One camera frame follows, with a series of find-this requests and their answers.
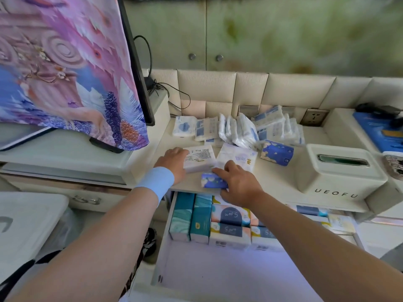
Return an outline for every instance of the power outlet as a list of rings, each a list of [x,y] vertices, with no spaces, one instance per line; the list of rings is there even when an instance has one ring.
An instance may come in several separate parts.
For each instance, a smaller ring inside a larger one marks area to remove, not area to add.
[[[319,127],[325,120],[328,113],[329,113],[329,110],[308,109],[305,112],[305,115],[302,118],[300,124],[303,126]]]

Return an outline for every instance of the white tissue dispenser box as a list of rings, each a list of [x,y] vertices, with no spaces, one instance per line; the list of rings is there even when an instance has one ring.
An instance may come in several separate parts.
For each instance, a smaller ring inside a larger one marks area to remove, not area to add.
[[[345,200],[362,200],[388,177],[365,149],[308,144],[295,165],[298,189]]]

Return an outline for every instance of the person's left hand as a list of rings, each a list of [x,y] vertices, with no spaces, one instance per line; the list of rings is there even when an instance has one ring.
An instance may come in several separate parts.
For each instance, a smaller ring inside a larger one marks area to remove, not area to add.
[[[170,170],[175,177],[175,184],[180,183],[186,172],[183,168],[184,159],[186,158],[189,151],[187,149],[182,149],[180,147],[175,147],[174,149],[169,149],[165,152],[163,157],[159,157],[154,167],[165,167]]]

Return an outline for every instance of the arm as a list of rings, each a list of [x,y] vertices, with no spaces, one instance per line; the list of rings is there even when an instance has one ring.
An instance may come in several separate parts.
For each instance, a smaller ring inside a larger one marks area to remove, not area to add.
[[[139,187],[58,254],[10,301],[117,301],[160,199],[184,178],[187,154],[180,148],[167,151]]]
[[[224,200],[249,208],[264,223],[325,302],[402,300],[401,272],[266,194],[233,161],[213,172],[228,183]]]

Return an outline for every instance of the person's right hand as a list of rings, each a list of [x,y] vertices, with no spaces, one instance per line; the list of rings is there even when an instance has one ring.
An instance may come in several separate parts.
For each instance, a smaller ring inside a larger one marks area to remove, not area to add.
[[[213,168],[212,172],[228,183],[227,190],[221,190],[221,197],[228,203],[242,208],[249,208],[251,201],[260,194],[264,193],[256,177],[245,171],[234,161],[230,160],[225,164],[224,169]]]

